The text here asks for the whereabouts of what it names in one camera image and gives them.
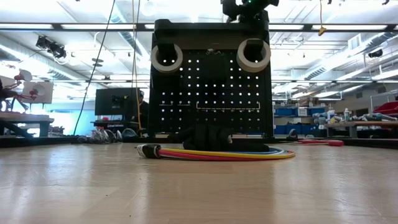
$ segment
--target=wooden floor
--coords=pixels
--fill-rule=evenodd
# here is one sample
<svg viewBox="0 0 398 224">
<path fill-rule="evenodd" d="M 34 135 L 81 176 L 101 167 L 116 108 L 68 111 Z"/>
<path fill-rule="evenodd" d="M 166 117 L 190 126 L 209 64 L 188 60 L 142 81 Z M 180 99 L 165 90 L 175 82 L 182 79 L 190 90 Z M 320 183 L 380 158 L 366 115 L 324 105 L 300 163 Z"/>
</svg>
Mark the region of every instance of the wooden floor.
<svg viewBox="0 0 398 224">
<path fill-rule="evenodd" d="M 398 151 L 150 160 L 133 144 L 0 149 L 0 223 L 398 223 Z"/>
</svg>

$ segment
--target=computer monitor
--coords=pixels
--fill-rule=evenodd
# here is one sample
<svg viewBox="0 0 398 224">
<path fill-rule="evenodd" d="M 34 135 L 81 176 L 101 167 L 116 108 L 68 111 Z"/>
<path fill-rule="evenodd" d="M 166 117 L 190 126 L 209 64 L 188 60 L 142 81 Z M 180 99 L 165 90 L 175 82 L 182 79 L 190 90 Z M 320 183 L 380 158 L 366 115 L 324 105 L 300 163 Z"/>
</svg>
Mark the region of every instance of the computer monitor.
<svg viewBox="0 0 398 224">
<path fill-rule="evenodd" d="M 108 88 L 97 90 L 95 115 L 123 115 L 124 119 L 137 116 L 136 89 Z"/>
</svg>

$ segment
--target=workbench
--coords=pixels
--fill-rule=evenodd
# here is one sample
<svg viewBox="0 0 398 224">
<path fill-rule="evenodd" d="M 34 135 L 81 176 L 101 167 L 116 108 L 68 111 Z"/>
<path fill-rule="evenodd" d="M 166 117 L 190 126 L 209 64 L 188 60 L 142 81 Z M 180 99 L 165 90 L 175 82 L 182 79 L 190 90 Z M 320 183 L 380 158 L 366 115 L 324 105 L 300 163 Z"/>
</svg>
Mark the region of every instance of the workbench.
<svg viewBox="0 0 398 224">
<path fill-rule="evenodd" d="M 387 128 L 398 128 L 398 121 L 348 121 L 340 123 L 325 124 L 328 137 L 333 136 L 333 128 L 349 128 L 349 136 L 358 138 L 358 126 L 382 126 Z"/>
<path fill-rule="evenodd" d="M 54 122 L 54 119 L 50 118 L 49 115 L 21 114 L 16 112 L 0 112 L 0 120 L 12 124 L 39 124 L 40 137 L 47 137 L 49 135 L 50 123 Z M 0 136 L 4 135 L 4 128 L 4 124 L 0 122 Z"/>
</svg>

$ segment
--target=yellow cable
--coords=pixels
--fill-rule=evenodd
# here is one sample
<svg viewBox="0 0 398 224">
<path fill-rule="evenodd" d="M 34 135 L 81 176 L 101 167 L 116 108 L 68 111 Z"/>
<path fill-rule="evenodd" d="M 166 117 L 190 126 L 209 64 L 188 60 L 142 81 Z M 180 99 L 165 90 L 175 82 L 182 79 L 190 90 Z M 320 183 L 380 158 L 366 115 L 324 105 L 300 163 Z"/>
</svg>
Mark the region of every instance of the yellow cable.
<svg viewBox="0 0 398 224">
<path fill-rule="evenodd" d="M 320 10 L 321 28 L 319 29 L 318 36 L 321 36 L 326 31 L 326 28 L 323 27 L 323 22 L 322 22 L 322 0 L 319 0 L 319 4 L 321 6 Z"/>
<path fill-rule="evenodd" d="M 138 130 L 140 131 L 142 129 L 141 126 L 141 116 L 140 116 L 140 111 L 139 111 L 139 97 L 138 97 L 138 79 L 137 79 L 137 65 L 136 65 L 136 49 L 137 49 L 137 32 L 134 33 L 136 26 L 134 25 L 134 17 L 135 17 L 135 13 L 134 13 L 134 0 L 132 0 L 132 33 L 134 34 L 135 41 L 134 41 L 134 55 L 133 55 L 133 59 L 132 59 L 132 75 L 134 76 L 134 74 L 136 74 L 136 99 L 137 99 L 137 116 L 138 116 Z"/>
<path fill-rule="evenodd" d="M 289 154 L 264 155 L 264 154 L 210 152 L 210 151 L 195 151 L 195 150 L 167 149 L 167 148 L 162 148 L 162 150 L 169 151 L 169 152 L 192 154 L 192 155 L 201 155 L 201 156 L 221 156 L 221 157 L 235 157 L 235 158 L 249 158 L 249 159 L 287 159 L 287 158 L 291 158 L 291 157 L 295 156 L 294 152 L 291 152 Z"/>
</svg>

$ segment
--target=white tape roll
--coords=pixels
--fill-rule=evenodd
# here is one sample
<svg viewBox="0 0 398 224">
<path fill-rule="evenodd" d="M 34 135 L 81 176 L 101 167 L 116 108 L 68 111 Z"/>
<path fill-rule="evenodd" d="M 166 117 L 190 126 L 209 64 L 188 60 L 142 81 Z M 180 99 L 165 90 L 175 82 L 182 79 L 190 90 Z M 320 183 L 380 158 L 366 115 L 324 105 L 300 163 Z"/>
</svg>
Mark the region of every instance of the white tape roll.
<svg viewBox="0 0 398 224">
<path fill-rule="evenodd" d="M 247 39 L 243 41 L 241 45 L 239 45 L 238 53 L 236 54 L 236 61 L 238 62 L 238 65 L 247 72 L 252 72 L 252 73 L 260 72 L 267 67 L 269 60 L 271 59 L 271 49 L 269 48 L 269 45 L 265 41 L 262 41 L 263 43 L 263 48 L 261 50 L 262 60 L 259 61 L 258 63 L 251 62 L 244 56 L 244 49 L 246 48 L 248 40 L 259 40 L 259 39 Z"/>
<path fill-rule="evenodd" d="M 152 65 L 154 66 L 154 68 L 156 68 L 156 70 L 162 73 L 172 73 L 177 71 L 181 67 L 183 59 L 182 50 L 179 46 L 175 44 L 174 44 L 174 49 L 175 53 L 177 54 L 177 59 L 172 65 L 169 66 L 161 65 L 157 60 L 157 57 L 159 56 L 159 48 L 155 46 L 152 49 L 152 53 L 150 55 L 150 61 L 152 62 Z"/>
</svg>

